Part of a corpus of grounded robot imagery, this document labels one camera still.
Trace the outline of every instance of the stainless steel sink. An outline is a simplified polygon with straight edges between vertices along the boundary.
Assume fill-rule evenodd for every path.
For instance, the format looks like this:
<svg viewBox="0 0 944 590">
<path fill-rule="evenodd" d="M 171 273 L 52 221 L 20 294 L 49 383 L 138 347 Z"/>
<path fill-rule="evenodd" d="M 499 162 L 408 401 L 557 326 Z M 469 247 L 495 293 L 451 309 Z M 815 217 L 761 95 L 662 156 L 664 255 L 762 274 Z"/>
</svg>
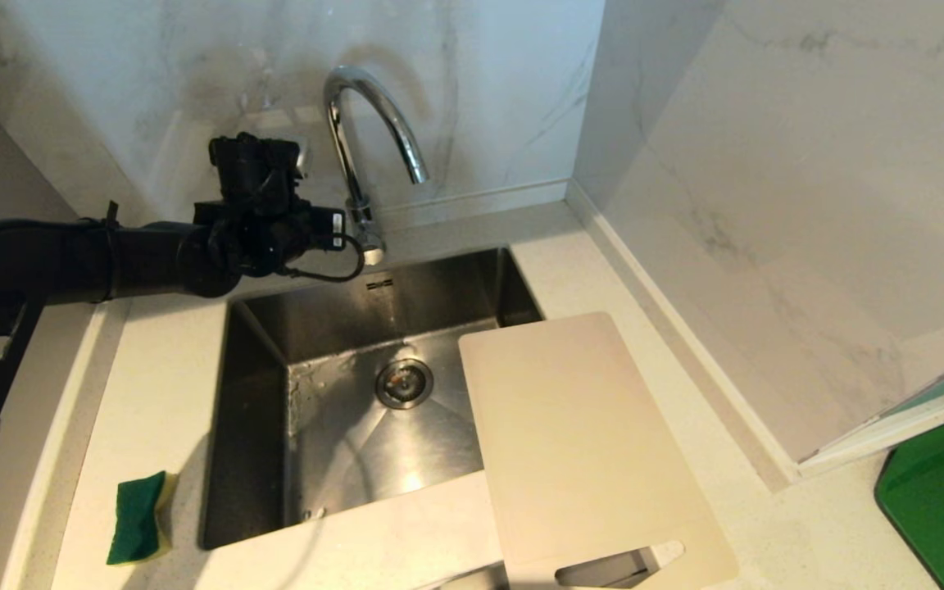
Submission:
<svg viewBox="0 0 944 590">
<path fill-rule="evenodd" d="M 503 247 L 234 302 L 202 545 L 482 470 L 457 339 L 540 319 Z"/>
</svg>

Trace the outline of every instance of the white cutting board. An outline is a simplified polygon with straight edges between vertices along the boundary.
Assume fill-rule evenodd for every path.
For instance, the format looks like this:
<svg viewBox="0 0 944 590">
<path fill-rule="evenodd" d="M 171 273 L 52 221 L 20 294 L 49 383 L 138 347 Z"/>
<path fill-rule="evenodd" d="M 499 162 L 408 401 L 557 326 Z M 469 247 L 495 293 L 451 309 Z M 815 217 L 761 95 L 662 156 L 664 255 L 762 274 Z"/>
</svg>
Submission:
<svg viewBox="0 0 944 590">
<path fill-rule="evenodd" d="M 663 542 L 685 553 L 640 583 L 697 590 L 738 565 L 610 316 L 461 337 L 501 552 L 513 588 Z"/>
</svg>

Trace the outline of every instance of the yellow sponge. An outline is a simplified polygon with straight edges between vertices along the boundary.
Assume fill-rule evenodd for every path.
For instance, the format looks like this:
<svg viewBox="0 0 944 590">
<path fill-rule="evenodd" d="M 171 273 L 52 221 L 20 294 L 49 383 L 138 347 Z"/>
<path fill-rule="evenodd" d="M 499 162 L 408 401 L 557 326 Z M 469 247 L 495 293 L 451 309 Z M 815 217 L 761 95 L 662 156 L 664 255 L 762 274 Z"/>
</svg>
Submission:
<svg viewBox="0 0 944 590">
<path fill-rule="evenodd" d="M 149 478 L 119 484 L 109 566 L 152 560 L 170 550 L 170 541 L 158 523 L 158 512 L 170 500 L 176 479 L 176 475 L 160 471 Z"/>
</svg>

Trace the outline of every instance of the sink drain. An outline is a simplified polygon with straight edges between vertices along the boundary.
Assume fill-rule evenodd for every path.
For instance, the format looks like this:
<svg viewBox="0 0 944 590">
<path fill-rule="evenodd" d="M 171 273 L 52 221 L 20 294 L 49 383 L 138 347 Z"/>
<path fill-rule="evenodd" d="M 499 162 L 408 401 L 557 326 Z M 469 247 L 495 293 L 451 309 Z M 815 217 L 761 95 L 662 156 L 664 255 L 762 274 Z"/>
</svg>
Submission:
<svg viewBox="0 0 944 590">
<path fill-rule="evenodd" d="M 378 399 L 394 410 L 409 410 L 431 392 L 432 370 L 420 360 L 397 360 L 378 374 Z"/>
</svg>

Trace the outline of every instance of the chrome faucet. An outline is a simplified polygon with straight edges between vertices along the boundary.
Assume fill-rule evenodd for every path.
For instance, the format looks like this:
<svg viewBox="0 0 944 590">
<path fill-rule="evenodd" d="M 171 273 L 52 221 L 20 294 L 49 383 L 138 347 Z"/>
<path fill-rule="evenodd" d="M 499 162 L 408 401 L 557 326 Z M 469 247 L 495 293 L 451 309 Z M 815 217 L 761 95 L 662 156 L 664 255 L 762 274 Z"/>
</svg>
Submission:
<svg viewBox="0 0 944 590">
<path fill-rule="evenodd" d="M 410 173 L 410 182 L 423 183 L 428 179 L 428 171 L 424 168 L 424 160 L 417 148 L 417 139 L 406 122 L 406 117 L 400 112 L 388 96 L 387 91 L 372 75 L 361 68 L 348 65 L 334 67 L 326 77 L 323 86 L 323 101 L 326 105 L 326 120 L 330 123 L 330 133 L 334 136 L 334 146 L 338 150 L 338 159 L 341 161 L 341 171 L 344 172 L 345 182 L 348 183 L 348 201 L 346 206 L 352 216 L 352 223 L 356 227 L 356 240 L 363 247 L 367 265 L 377 265 L 385 256 L 385 240 L 381 238 L 374 213 L 370 211 L 370 197 L 363 192 L 360 186 L 359 175 L 356 174 L 356 162 L 352 160 L 352 150 L 348 146 L 348 138 L 341 122 L 341 92 L 344 89 L 356 90 L 362 94 L 378 115 L 385 120 L 388 130 L 396 139 L 396 146 Z"/>
</svg>

